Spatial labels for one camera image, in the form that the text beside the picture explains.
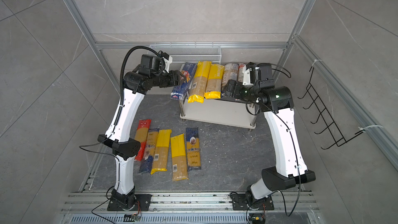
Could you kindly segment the Ankara blue spaghetti bag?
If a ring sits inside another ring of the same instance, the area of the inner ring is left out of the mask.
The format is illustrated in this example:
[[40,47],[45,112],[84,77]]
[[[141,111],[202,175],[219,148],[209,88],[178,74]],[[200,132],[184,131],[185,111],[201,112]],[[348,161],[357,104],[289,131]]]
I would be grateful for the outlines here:
[[147,136],[146,146],[141,160],[139,173],[150,173],[154,160],[155,147],[160,129],[150,129]]

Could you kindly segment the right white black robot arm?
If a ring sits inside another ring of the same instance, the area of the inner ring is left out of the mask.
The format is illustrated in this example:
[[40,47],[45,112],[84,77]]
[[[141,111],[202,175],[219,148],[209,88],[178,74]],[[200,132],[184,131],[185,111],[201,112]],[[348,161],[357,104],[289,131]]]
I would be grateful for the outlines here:
[[314,171],[308,169],[297,139],[294,102],[287,87],[276,87],[271,63],[247,63],[242,82],[229,80],[226,96],[258,105],[271,131],[276,156],[273,167],[263,169],[261,179],[246,191],[249,209],[259,209],[271,196],[285,189],[312,182]]

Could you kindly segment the blue end spaghetti bag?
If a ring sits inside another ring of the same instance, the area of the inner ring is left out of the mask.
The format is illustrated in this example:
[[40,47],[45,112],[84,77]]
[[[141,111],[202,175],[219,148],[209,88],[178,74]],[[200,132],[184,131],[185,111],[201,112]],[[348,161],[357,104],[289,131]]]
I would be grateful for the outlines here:
[[221,93],[224,94],[228,81],[234,80],[237,81],[238,77],[238,64],[236,63],[228,63],[224,66],[224,74],[221,83]]

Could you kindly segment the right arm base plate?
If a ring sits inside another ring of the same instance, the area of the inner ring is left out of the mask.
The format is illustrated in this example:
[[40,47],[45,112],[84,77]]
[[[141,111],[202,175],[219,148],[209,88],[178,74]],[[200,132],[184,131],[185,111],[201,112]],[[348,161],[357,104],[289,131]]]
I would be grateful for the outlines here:
[[234,211],[243,210],[262,210],[262,211],[272,211],[274,210],[274,203],[272,197],[263,198],[256,200],[251,193],[246,192],[244,194],[238,194],[236,192],[231,192],[229,197],[232,201],[232,207]]

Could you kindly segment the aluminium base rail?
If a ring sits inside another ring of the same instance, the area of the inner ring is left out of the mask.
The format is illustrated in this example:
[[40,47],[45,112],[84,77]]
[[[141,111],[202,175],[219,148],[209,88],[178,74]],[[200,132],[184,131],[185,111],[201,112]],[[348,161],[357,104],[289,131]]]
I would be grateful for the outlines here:
[[146,192],[130,211],[111,211],[105,192],[72,193],[59,224],[323,224],[310,191],[275,193],[250,206],[242,192]]

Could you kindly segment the white two-tier shelf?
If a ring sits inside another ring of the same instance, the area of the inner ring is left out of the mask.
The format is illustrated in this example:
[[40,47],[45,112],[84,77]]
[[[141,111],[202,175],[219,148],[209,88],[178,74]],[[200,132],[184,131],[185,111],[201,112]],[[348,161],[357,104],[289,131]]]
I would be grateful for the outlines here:
[[250,106],[248,103],[235,100],[234,98],[225,97],[222,93],[219,99],[205,99],[204,97],[203,103],[188,103],[188,97],[189,91],[184,100],[178,100],[180,118],[183,120],[194,120],[247,129],[256,128],[257,117],[255,113],[258,108],[255,106]]

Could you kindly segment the yellow Pastatime spaghetti bag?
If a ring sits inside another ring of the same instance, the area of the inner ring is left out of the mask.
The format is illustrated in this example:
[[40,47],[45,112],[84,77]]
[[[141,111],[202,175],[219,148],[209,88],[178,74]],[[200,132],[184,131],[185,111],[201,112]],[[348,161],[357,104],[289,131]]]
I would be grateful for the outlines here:
[[205,99],[221,98],[221,84],[224,74],[224,66],[212,64],[210,67],[207,85],[204,93]]

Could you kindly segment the blue Barilla spaghetti pack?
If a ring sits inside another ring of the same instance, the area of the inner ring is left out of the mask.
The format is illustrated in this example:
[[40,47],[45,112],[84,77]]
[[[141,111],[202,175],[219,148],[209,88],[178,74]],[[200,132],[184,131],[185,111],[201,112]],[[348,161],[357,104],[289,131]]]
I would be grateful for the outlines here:
[[171,93],[171,99],[173,100],[184,100],[188,95],[192,79],[195,76],[197,70],[197,63],[187,62],[181,66],[180,72],[185,77],[185,81],[179,85],[175,86]]

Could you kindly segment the yellow spaghetti bag thin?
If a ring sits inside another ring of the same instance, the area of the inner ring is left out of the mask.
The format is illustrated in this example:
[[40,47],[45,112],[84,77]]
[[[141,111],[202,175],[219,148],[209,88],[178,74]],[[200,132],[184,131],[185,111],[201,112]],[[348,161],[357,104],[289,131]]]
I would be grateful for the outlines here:
[[167,161],[169,155],[169,146],[171,139],[171,129],[162,129],[159,131],[157,143],[154,152],[154,158],[152,163],[152,169],[150,174],[155,172],[167,171]]

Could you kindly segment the red label spaghetti bag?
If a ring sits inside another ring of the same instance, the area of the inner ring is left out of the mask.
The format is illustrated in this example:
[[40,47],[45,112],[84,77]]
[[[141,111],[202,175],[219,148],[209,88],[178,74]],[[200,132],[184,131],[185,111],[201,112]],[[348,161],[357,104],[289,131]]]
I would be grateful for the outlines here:
[[245,67],[246,67],[246,64],[245,63],[240,63],[239,65],[238,65],[238,76],[237,76],[237,81],[238,82],[240,82],[240,83],[243,83],[243,80],[244,80],[244,72],[245,72]]

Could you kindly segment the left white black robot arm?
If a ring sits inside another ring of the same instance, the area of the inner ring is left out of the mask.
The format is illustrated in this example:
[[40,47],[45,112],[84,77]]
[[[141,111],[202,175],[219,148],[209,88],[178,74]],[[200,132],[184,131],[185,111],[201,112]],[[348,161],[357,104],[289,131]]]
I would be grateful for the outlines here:
[[[140,64],[125,72],[130,55],[136,50],[147,50]],[[147,92],[153,87],[169,88],[181,85],[186,77],[179,70],[171,70],[172,56],[145,46],[135,46],[125,55],[120,72],[120,101],[105,134],[97,141],[112,149],[110,154],[116,162],[116,183],[112,188],[110,202],[123,210],[131,210],[138,203],[135,197],[133,168],[141,143],[130,136],[133,120]]]

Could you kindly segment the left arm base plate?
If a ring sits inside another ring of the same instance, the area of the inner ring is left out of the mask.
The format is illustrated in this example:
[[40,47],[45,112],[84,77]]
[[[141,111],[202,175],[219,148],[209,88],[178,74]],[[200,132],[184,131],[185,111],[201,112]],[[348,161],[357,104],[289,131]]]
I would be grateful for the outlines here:
[[116,193],[111,196],[107,211],[148,211],[151,203],[152,195],[121,195]]

